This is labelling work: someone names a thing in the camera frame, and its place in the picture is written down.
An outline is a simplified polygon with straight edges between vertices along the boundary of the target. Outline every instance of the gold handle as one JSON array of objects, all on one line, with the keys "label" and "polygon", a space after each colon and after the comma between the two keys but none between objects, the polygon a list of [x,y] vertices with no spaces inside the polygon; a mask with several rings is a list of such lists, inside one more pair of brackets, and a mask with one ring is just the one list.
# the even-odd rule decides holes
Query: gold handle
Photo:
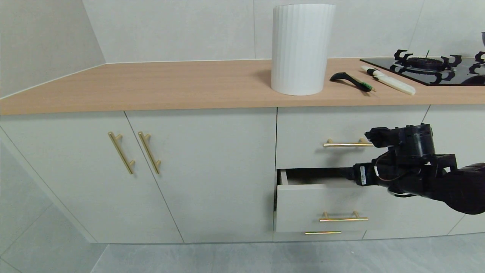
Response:
[{"label": "gold handle", "polygon": [[323,144],[324,148],[339,148],[339,147],[374,147],[374,144],[367,142],[363,137],[356,143],[334,143],[331,138],[327,143]]},{"label": "gold handle", "polygon": [[109,132],[108,135],[110,136],[111,141],[113,142],[114,147],[118,151],[118,154],[121,157],[121,160],[125,164],[126,168],[128,169],[128,172],[130,174],[133,174],[133,170],[131,169],[133,165],[135,165],[135,160],[132,160],[128,163],[128,160],[126,159],[125,153],[123,153],[123,150],[121,150],[121,147],[118,143],[118,140],[120,140],[123,136],[121,134],[114,136],[113,132]]},{"label": "gold handle", "polygon": [[368,217],[360,217],[359,213],[356,211],[354,211],[355,217],[349,217],[349,218],[329,218],[326,211],[323,214],[325,215],[325,218],[318,219],[320,223],[322,222],[361,222],[361,221],[369,220]]},{"label": "gold handle", "polygon": [[140,140],[143,143],[143,147],[145,148],[145,151],[148,154],[148,158],[150,158],[150,161],[151,161],[151,163],[153,165],[153,168],[155,169],[155,172],[157,174],[159,174],[160,173],[160,169],[159,169],[158,166],[160,165],[161,161],[160,160],[155,161],[155,159],[153,158],[153,154],[152,154],[152,152],[150,150],[150,146],[148,145],[148,141],[150,140],[150,134],[147,134],[145,136],[145,135],[143,135],[143,132],[138,132],[138,136],[140,137]]},{"label": "gold handle", "polygon": [[342,234],[342,232],[341,231],[305,232],[305,235],[314,235],[314,234]]}]

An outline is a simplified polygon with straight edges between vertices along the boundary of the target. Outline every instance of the black robotic arm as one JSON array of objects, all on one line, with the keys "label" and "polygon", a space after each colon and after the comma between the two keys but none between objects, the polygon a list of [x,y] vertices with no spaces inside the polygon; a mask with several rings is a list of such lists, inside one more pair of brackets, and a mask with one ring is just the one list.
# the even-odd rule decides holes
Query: black robotic arm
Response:
[{"label": "black robotic arm", "polygon": [[344,168],[347,179],[363,187],[386,187],[397,197],[442,201],[466,214],[485,212],[485,163],[458,169],[454,154],[435,154],[429,124],[372,128],[365,136],[388,151],[369,163]]}]

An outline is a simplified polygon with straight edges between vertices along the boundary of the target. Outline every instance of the white vase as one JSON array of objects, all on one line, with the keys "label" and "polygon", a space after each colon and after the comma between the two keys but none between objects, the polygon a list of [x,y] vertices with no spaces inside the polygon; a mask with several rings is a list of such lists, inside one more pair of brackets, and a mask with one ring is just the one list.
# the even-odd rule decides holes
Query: white vase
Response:
[{"label": "white vase", "polygon": [[274,8],[273,90],[295,96],[322,91],[334,13],[328,4]]}]

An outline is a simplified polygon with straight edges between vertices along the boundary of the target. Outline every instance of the white knife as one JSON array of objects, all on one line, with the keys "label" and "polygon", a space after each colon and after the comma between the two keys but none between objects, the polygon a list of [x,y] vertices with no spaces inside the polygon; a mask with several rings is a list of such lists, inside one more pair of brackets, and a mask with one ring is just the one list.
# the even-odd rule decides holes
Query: white knife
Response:
[{"label": "white knife", "polygon": [[372,76],[373,78],[382,82],[385,85],[388,85],[396,90],[399,90],[409,95],[416,94],[416,89],[414,87],[407,85],[394,78],[391,78],[375,68],[368,67],[368,66],[361,66],[360,68],[362,68],[365,72],[367,72],[367,74],[369,74],[370,76]]}]

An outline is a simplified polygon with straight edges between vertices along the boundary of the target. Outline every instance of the gas stove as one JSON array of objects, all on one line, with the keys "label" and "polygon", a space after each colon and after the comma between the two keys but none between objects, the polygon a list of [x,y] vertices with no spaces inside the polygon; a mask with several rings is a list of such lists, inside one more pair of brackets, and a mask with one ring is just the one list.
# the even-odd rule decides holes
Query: gas stove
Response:
[{"label": "gas stove", "polygon": [[394,58],[364,58],[363,62],[404,76],[424,85],[485,86],[485,52],[475,58],[450,55],[440,58],[412,57],[407,50],[397,50]]}]

